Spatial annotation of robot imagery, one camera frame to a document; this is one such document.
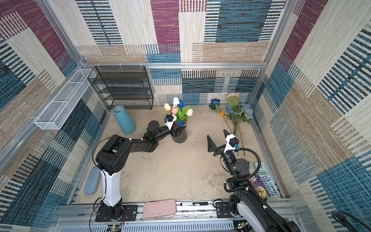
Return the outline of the dark blue artificial rose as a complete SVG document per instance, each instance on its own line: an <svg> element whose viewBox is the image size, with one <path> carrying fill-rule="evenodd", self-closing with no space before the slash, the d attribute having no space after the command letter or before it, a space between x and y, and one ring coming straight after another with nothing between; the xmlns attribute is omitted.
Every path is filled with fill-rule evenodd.
<svg viewBox="0 0 371 232"><path fill-rule="evenodd" d="M220 99L211 99L211 103L209 104L211 110L214 110L217 113L220 113Z"/></svg>

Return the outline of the dark blue artificial tulip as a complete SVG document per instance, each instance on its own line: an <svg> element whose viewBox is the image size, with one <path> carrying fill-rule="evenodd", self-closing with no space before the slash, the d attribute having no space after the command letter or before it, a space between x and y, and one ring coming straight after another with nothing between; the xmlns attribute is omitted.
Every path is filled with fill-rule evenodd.
<svg viewBox="0 0 371 232"><path fill-rule="evenodd" d="M184 102L182 100L179 101L178 107L179 108L183 108L184 107Z"/></svg>

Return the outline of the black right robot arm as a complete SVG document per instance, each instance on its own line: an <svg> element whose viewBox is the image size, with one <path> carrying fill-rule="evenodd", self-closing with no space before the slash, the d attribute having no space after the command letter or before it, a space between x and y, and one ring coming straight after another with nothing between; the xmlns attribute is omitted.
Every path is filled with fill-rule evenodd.
<svg viewBox="0 0 371 232"><path fill-rule="evenodd" d="M255 232L299 232L299 226L277 214L250 182L250 178L254 177L260 168L257 167L250 173L250 163L246 159L238 159L235 156L235 153L247 151L253 154L257 158L258 165L261 165L257 152L240 147L237 137L227 130L223 130L223 133L226 144L219 147L207 135L207 150L214 156L220 156L231 175L223 184L225 192L232 194L229 200L231 213L243 217Z"/></svg>

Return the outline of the yellow artificial tulip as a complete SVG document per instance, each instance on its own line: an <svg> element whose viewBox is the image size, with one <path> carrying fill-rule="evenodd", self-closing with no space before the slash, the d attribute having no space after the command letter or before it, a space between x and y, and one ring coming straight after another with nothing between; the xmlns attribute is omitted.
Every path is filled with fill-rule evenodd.
<svg viewBox="0 0 371 232"><path fill-rule="evenodd" d="M165 104L164 104L164 109L165 109L166 111L171 111L171 110L172 110L172 107L171 107L168 103L165 103Z"/></svg>

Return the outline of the dusty blue rose bunch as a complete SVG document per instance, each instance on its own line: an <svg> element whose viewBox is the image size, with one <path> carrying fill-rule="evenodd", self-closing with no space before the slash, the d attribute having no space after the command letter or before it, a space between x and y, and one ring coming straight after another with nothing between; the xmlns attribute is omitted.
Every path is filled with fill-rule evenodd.
<svg viewBox="0 0 371 232"><path fill-rule="evenodd" d="M234 135L239 131L242 122L252 123L253 109L249 104L228 105L224 112L225 116L233 123L231 132Z"/></svg>

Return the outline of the white artificial tulip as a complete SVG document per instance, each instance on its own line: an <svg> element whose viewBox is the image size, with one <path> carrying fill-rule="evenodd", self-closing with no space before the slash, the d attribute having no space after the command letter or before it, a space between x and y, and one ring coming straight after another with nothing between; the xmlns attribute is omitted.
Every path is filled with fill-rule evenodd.
<svg viewBox="0 0 371 232"><path fill-rule="evenodd" d="M188 117L191 117L193 115L193 109L188 109L187 112L186 112L186 115Z"/></svg>
<svg viewBox="0 0 371 232"><path fill-rule="evenodd" d="M180 104L180 100L178 97L174 97L173 99L173 105L179 105Z"/></svg>

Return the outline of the teal ceramic vase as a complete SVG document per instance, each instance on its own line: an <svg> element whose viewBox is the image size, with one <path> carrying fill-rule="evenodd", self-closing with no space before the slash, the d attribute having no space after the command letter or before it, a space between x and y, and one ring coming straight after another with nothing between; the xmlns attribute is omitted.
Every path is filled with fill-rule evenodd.
<svg viewBox="0 0 371 232"><path fill-rule="evenodd" d="M136 125L124 106L115 106L113 108L113 113L124 134L132 134L135 132Z"/></svg>

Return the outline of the pink artificial tulip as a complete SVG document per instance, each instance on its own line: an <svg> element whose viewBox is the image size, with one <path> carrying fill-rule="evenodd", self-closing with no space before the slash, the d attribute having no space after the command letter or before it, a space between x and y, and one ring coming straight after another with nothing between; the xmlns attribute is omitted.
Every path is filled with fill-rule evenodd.
<svg viewBox="0 0 371 232"><path fill-rule="evenodd" d="M172 114L177 114L178 113L178 107L177 106L173 106L172 107Z"/></svg>

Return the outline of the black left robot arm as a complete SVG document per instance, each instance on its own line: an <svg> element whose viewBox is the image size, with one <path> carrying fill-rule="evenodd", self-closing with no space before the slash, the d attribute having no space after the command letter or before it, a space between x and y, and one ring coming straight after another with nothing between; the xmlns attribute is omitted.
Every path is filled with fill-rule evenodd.
<svg viewBox="0 0 371 232"><path fill-rule="evenodd" d="M122 206L120 193L120 174L130 153L153 152L159 141L168 135L178 138L185 135L186 126L166 122L160 126L158 121L148 124L147 132L141 139L130 139L113 135L98 152L95 162L100 169L103 181L103 197L98 207L96 222L123 221L127 212Z"/></svg>

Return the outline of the red glass vase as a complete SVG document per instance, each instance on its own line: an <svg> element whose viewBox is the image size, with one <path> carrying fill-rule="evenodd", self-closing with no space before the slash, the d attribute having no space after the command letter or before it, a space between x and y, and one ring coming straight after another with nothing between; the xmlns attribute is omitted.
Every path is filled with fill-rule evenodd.
<svg viewBox="0 0 371 232"><path fill-rule="evenodd" d="M183 143L187 140L187 131L186 131L186 128L185 130L180 134L179 137L176 137L176 138L173 138L173 141L176 142L176 143Z"/></svg>

